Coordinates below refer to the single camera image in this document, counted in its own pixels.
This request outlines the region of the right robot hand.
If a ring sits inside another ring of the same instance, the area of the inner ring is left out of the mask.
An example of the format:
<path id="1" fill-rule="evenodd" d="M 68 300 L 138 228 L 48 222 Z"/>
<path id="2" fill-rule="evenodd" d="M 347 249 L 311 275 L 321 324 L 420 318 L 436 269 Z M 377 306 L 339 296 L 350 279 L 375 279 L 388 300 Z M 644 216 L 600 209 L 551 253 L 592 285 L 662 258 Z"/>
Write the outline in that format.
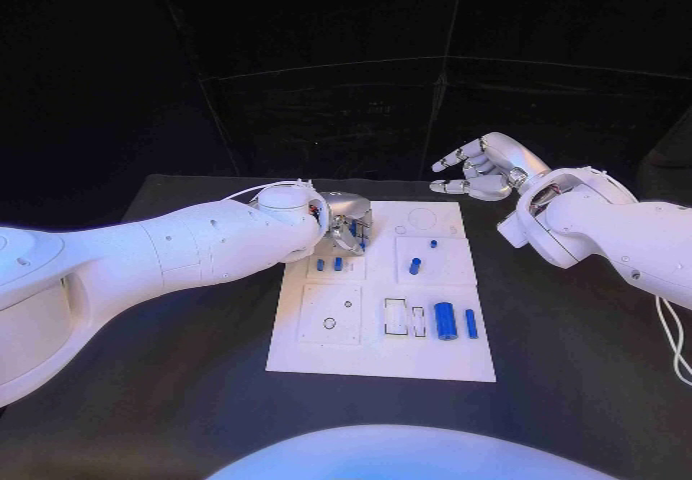
<path id="1" fill-rule="evenodd" d="M 461 146 L 432 166 L 442 173 L 461 165 L 465 177 L 436 180 L 436 193 L 468 195 L 482 201 L 501 201 L 514 191 L 523 194 L 551 173 L 551 168 L 534 152 L 508 135 L 492 132 Z"/>

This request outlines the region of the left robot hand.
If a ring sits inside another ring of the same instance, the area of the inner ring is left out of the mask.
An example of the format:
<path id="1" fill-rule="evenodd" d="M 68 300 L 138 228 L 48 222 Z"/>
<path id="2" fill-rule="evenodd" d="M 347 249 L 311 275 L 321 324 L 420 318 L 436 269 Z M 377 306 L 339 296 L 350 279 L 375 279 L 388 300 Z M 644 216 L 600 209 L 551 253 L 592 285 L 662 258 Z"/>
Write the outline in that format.
<path id="1" fill-rule="evenodd" d="M 322 192 L 328 228 L 325 237 L 335 247 L 351 255 L 363 256 L 371 241 L 371 200 L 347 192 Z"/>

